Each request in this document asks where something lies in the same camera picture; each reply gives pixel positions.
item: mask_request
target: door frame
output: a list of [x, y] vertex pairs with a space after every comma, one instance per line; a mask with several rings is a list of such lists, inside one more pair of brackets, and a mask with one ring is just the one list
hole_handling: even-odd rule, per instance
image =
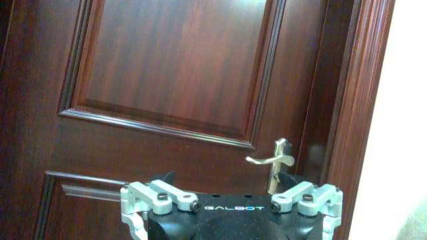
[[395, 0], [357, 0], [341, 69], [322, 182], [345, 193], [337, 239], [349, 239]]

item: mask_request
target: lever door handle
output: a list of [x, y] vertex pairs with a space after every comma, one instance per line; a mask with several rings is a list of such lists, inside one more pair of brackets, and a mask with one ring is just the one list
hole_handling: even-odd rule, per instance
[[274, 163], [283, 163], [287, 166], [293, 166], [295, 164], [295, 159], [290, 155], [279, 155], [267, 159], [257, 159], [250, 156], [246, 157], [246, 160], [257, 165], [265, 165], [265, 164], [274, 164]]
[[269, 180], [269, 189], [267, 192], [270, 194], [277, 193], [278, 183], [279, 183], [279, 172], [282, 169], [282, 164], [291, 167], [295, 164], [295, 159], [290, 154], [293, 144], [286, 138], [281, 138], [275, 141], [274, 148], [274, 157], [267, 159], [257, 159], [250, 156], [246, 157], [246, 161], [257, 165], [271, 164], [270, 170], [270, 180]]

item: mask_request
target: white wall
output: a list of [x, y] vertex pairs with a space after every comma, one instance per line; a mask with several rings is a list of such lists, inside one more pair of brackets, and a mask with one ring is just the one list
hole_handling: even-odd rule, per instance
[[427, 200], [427, 1], [397, 0], [350, 239], [397, 239], [423, 200]]

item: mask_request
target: screw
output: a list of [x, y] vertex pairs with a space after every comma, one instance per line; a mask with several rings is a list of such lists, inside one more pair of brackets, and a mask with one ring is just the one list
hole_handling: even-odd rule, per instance
[[158, 193], [158, 200], [164, 201], [168, 199], [168, 194], [166, 192]]
[[281, 213], [281, 205], [275, 201], [271, 202], [270, 208], [271, 208], [271, 211], [274, 211], [275, 213]]
[[199, 210], [201, 210], [201, 204], [199, 204], [199, 202], [198, 201], [194, 201], [193, 203], [191, 203], [191, 205], [190, 205], [190, 210], [193, 211], [193, 212], [199, 212]]
[[302, 196], [302, 200], [303, 200], [305, 202], [314, 202], [314, 195], [306, 193], [306, 194]]

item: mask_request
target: wooden door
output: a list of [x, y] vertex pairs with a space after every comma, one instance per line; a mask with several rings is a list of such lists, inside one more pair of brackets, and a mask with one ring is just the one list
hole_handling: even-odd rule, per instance
[[185, 189], [265, 194], [270, 166], [245, 158], [282, 137], [301, 154], [327, 2], [15, 1], [6, 238], [130, 238], [118, 190], [168, 171]]

